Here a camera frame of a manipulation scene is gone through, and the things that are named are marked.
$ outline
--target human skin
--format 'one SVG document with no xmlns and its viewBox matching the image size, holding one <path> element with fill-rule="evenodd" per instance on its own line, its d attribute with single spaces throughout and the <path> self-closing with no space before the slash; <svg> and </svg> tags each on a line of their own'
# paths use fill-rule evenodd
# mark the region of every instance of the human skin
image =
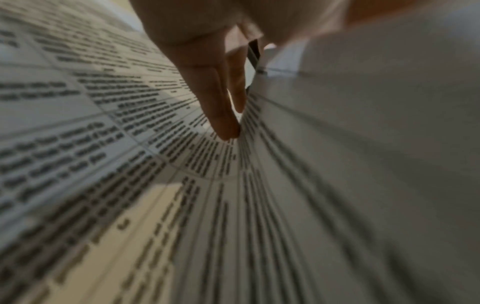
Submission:
<svg viewBox="0 0 480 304">
<path fill-rule="evenodd" d="M 248 42 L 284 45 L 398 13 L 420 0 L 130 0 L 144 30 L 175 64 L 213 130 L 237 138 L 247 101 Z"/>
</svg>

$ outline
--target paper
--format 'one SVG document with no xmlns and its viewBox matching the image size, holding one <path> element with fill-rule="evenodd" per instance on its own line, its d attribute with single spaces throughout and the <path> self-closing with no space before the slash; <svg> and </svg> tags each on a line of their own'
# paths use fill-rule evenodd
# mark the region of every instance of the paper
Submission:
<svg viewBox="0 0 480 304">
<path fill-rule="evenodd" d="M 478 12 L 267 52 L 223 142 L 105 8 L 1 0 L 0 303 L 477 303 Z"/>
</svg>

